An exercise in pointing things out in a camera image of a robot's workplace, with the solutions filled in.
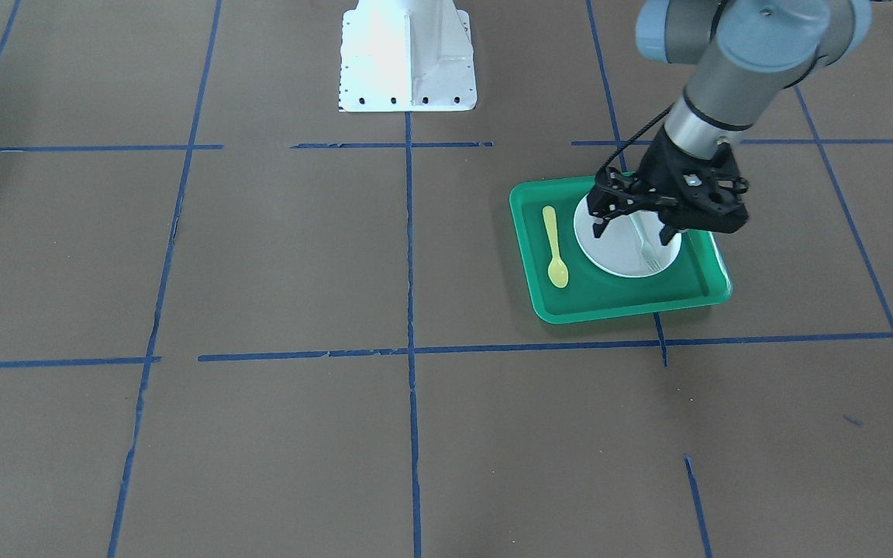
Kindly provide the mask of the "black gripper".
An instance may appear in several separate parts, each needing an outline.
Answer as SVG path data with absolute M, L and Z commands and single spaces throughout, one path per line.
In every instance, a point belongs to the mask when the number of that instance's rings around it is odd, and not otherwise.
M 662 222 L 661 245 L 669 245 L 680 233 L 683 198 L 681 170 L 694 157 L 677 148 L 665 129 L 659 129 L 640 166 L 629 177 L 609 160 L 595 174 L 592 232 L 598 239 L 611 220 L 638 211 L 656 212 Z

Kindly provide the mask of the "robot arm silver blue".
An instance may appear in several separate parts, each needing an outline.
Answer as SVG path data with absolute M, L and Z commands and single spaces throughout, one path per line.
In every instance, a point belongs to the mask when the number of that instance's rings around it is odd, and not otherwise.
M 853 52 L 871 27 L 868 1 L 648 1 L 636 47 L 690 64 L 676 102 L 631 174 L 607 160 L 586 195 L 595 238 L 613 220 L 654 212 L 660 244 L 687 230 L 734 233 L 747 223 L 748 180 L 735 148 L 780 91 Z

